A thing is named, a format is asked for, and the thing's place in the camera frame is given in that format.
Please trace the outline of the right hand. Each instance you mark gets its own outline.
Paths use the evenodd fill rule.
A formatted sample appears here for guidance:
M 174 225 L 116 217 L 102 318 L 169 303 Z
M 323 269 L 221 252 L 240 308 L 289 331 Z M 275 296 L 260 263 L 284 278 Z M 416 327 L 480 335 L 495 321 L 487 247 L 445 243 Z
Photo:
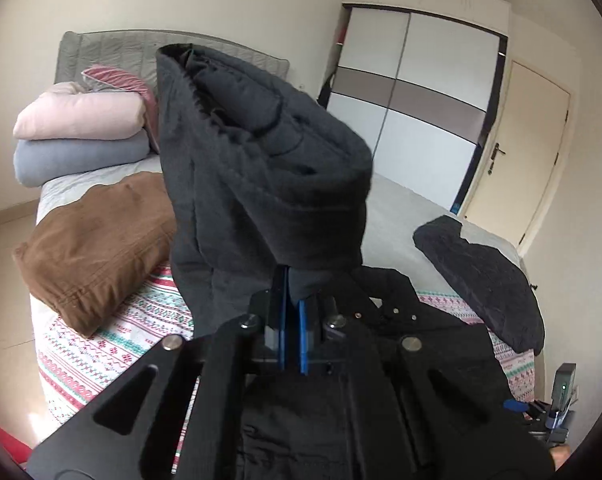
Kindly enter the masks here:
M 554 448 L 550 448 L 550 453 L 556 470 L 563 466 L 571 456 L 571 450 L 566 445 L 554 446 Z

